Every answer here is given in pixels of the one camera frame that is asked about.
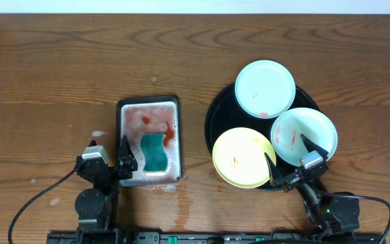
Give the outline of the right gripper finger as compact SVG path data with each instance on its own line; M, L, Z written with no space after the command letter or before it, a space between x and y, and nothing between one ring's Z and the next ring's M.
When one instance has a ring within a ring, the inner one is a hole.
M312 142L307 136L300 134L300 138L303 141L303 144L307 151L310 153L316 151L323 159L328 158L328 151L323 149L321 146L317 145L315 142Z
M266 152L264 153L264 155L265 155L267 165L269 168L269 182L276 183L278 180L280 180L282 178L282 175L280 174L276 165L270 159L269 155Z

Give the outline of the green yellow sponge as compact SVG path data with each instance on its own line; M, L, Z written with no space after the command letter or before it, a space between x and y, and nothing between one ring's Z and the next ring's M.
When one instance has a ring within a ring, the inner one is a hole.
M165 172L168 159L163 148L164 134L145 134L140 141L140 148L144 155L144 172Z

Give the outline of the yellow plate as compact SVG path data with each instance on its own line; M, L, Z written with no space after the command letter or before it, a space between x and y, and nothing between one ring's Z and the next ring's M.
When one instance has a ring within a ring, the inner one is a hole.
M239 188L256 188L269 181L266 156L276 162L271 142L256 130L236 127L222 133L213 146L217 173Z

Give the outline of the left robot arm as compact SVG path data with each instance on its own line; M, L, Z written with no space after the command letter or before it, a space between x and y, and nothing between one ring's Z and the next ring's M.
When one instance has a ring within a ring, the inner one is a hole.
M119 182L133 177L138 164L127 136L117 150L115 166L109 166L103 146L91 141L83 154L76 158L74 170L82 179L93 184L81 192L75 201L79 215L77 243L133 243L134 235L116 225Z

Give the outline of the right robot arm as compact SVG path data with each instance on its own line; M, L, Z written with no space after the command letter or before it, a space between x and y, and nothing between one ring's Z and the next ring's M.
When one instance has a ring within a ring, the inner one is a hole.
M286 176L282 176L268 154L264 154L269 169L269 183L284 192L293 189L299 191L308 218L318 226L317 230L311 231L311 237L316 241L353 232L360 227L359 201L350 192L326 192L320 176L328 169L328 151L303 134L300 137L307 153L299 159L301 165Z

